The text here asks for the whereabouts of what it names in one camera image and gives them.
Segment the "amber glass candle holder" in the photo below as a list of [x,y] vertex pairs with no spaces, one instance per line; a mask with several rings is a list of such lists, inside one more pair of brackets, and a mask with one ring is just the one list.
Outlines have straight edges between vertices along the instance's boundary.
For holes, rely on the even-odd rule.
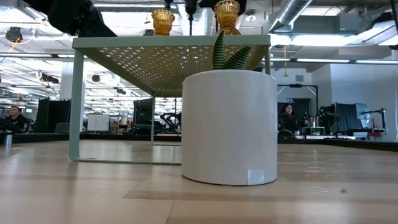
[[220,23],[218,33],[224,31],[225,35],[241,35],[235,27],[239,10],[239,3],[235,0],[222,0],[216,4],[214,11]]
[[152,13],[152,18],[154,19],[155,35],[170,35],[175,19],[172,12],[158,9]]

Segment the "metal frame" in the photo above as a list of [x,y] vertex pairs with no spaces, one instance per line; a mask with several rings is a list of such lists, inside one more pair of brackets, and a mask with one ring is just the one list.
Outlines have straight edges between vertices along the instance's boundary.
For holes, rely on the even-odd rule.
[[[136,161],[115,161],[107,159],[80,157],[80,119],[81,119],[81,102],[82,102],[81,96],[83,95],[83,67],[84,67],[84,55],[79,50],[75,50],[75,59],[73,64],[73,79],[72,79],[72,102],[71,102],[72,108],[70,116],[70,133],[69,133],[69,158],[73,161],[81,161],[81,162],[116,162],[116,163],[131,163],[131,164],[180,165],[181,162],[154,162],[150,159],[136,160]],[[154,119],[152,119],[151,139],[153,138],[153,130],[154,130]]]
[[[154,123],[155,123],[155,101],[156,97],[181,97],[182,92],[178,93],[160,93],[155,92],[149,85],[146,85],[136,77],[132,77],[120,65],[112,61],[100,52],[103,48],[120,48],[120,47],[178,47],[178,46],[196,46],[206,45],[212,46],[216,40],[215,36],[173,36],[173,37],[95,37],[95,38],[76,38],[73,40],[73,48],[75,49],[75,58],[73,66],[72,81],[72,110],[70,121],[70,137],[69,137],[69,157],[73,161],[91,161],[91,162],[125,162],[133,164],[168,164],[179,165],[179,162],[153,162],[150,159],[141,161],[111,161],[97,158],[80,157],[79,141],[80,141],[80,119],[81,119],[81,103],[83,95],[83,66],[85,55],[101,64],[108,70],[118,74],[122,78],[130,81],[133,85],[146,91],[153,96],[152,102],[152,122],[151,122],[151,143],[154,142]],[[253,54],[248,60],[245,68],[255,68],[264,57],[266,62],[265,72],[271,74],[271,63],[269,55],[270,36],[269,35],[227,35],[224,37],[225,45],[252,45]]]

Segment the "woman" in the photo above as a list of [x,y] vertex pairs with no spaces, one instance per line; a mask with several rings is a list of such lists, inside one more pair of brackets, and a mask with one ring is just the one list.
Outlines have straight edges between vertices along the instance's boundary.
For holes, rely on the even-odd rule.
[[295,131],[299,130],[299,127],[305,126],[307,124],[307,120],[304,121],[304,125],[300,125],[297,122],[297,119],[294,116],[292,105],[290,103],[287,103],[280,112],[278,127],[281,130],[289,130],[294,133]]

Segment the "white cabinet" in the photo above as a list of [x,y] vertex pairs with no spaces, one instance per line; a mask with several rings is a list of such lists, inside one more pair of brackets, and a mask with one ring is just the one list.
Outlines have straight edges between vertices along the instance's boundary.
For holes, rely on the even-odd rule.
[[109,131],[109,115],[89,114],[87,131]]

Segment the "wooden table surface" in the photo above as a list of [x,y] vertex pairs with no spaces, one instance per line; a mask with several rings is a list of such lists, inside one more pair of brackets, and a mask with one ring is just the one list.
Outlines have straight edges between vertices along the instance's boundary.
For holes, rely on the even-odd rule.
[[[67,142],[0,149],[0,223],[398,223],[398,154],[279,145],[278,179],[229,187],[180,166],[72,162]],[[177,146],[81,141],[86,157],[179,161]]]

